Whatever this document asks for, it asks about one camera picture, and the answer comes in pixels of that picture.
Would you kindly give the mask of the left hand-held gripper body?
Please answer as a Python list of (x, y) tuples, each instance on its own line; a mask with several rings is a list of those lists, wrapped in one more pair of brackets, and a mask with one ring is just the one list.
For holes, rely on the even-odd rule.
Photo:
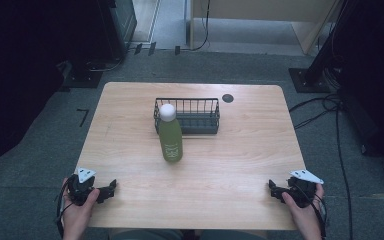
[(68, 196), (72, 203), (82, 206), (89, 194), (94, 190), (94, 170), (78, 168), (77, 172), (68, 178)]

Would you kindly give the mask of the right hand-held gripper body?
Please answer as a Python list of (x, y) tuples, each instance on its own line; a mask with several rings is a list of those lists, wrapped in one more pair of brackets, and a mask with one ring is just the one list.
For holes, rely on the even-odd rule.
[(316, 185), (324, 184), (324, 181), (306, 169), (293, 170), (290, 175), (287, 180), (289, 195), (299, 207), (308, 206), (314, 198)]

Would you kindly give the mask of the green bottle with white cap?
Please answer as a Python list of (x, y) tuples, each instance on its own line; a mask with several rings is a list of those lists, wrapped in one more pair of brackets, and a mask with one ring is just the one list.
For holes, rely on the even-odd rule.
[(182, 131), (176, 118), (176, 109), (171, 104), (159, 108), (158, 134), (163, 157), (167, 162), (178, 162), (183, 156)]

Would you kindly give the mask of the black wire basket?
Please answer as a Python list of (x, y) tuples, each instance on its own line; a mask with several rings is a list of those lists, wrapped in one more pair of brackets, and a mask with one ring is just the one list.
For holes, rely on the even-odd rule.
[(156, 98), (154, 102), (154, 126), (158, 131), (159, 109), (171, 104), (184, 135), (217, 134), (220, 110), (217, 98)]

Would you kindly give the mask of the person's right hand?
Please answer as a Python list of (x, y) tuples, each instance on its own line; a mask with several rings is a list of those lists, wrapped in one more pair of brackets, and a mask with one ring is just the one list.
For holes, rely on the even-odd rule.
[(287, 192), (283, 193), (283, 198), (291, 213), (292, 219), (300, 232), (312, 230), (321, 233), (319, 220), (311, 205), (305, 208), (298, 207), (294, 199)]

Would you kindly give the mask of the person's left hand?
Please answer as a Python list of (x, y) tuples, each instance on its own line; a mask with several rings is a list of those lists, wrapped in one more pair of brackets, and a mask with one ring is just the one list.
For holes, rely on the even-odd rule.
[(82, 206), (77, 206), (72, 204), (68, 196), (68, 190), (67, 188), (64, 188), (63, 198), (65, 211), (62, 217), (64, 234), (85, 233), (92, 217), (93, 208), (99, 193), (99, 189), (94, 189), (89, 194), (86, 202)]

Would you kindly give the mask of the dark stand base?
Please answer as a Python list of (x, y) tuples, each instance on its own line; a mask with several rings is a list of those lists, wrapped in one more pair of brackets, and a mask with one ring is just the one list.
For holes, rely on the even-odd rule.
[(102, 76), (102, 72), (80, 70), (69, 61), (61, 62), (56, 67), (63, 76), (61, 92), (69, 92), (72, 88), (97, 88)]

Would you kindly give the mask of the black metal stand with base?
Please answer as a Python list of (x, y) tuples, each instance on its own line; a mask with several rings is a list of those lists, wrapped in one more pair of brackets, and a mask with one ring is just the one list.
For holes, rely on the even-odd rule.
[(334, 61), (342, 60), (335, 52), (335, 41), (344, 30), (359, 0), (343, 0), (335, 25), (321, 50), (308, 68), (289, 68), (288, 72), (297, 93), (329, 93), (330, 88), (323, 77), (324, 70)]

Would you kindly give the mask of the dark curtain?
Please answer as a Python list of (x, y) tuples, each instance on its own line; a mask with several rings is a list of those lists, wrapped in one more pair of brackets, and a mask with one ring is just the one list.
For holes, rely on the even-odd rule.
[(85, 0), (0, 0), (0, 157), (20, 143), (63, 84), (68, 7)]
[(338, 80), (375, 124), (369, 143), (384, 155), (384, 0), (347, 0), (333, 48)]

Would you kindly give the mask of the black cabinet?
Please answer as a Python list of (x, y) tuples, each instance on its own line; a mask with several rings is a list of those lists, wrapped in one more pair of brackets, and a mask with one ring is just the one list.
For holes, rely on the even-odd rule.
[(137, 26), (133, 0), (97, 0), (104, 59), (123, 60)]

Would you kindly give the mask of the light wooden furniture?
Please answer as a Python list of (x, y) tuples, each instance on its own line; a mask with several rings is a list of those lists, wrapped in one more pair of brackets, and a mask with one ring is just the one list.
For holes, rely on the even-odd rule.
[(194, 20), (215, 19), (286, 21), (308, 54), (342, 0), (185, 0), (189, 46), (194, 48)]

